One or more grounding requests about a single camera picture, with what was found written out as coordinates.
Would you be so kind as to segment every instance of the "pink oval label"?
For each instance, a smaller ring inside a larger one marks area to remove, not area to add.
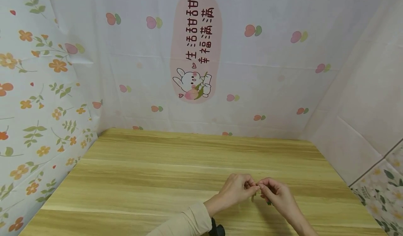
[[[222,19],[215,0],[179,0],[174,20],[170,71],[175,94],[203,103],[215,92]]]

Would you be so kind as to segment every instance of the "right hand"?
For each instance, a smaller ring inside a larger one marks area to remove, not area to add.
[[[284,183],[273,178],[264,178],[257,182],[260,187],[262,198],[270,201],[276,210],[290,223],[293,218],[301,214],[301,211],[291,194],[290,189]]]

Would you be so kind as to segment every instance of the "left hand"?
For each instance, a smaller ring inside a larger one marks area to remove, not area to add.
[[[251,175],[231,174],[219,193],[204,202],[204,205],[210,217],[212,217],[221,210],[248,199],[258,190],[260,190],[260,187],[256,185]]]

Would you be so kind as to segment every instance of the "wood grain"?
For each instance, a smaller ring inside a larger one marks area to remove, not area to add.
[[[308,141],[109,129],[88,150],[22,236],[143,236],[230,173],[288,183],[320,235],[385,235]],[[226,235],[297,235],[260,197],[216,215]]]

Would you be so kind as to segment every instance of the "cartoon bunny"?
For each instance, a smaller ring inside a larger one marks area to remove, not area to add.
[[[211,86],[210,86],[210,81],[211,81],[211,75],[206,74],[206,76],[201,77],[198,72],[184,72],[183,69],[178,68],[177,69],[178,74],[181,76],[181,78],[178,77],[173,77],[172,79],[177,83],[177,85],[180,86],[180,88],[184,92],[188,92],[191,89],[195,89],[197,85],[200,84],[199,90],[203,88],[203,97],[207,98]]]

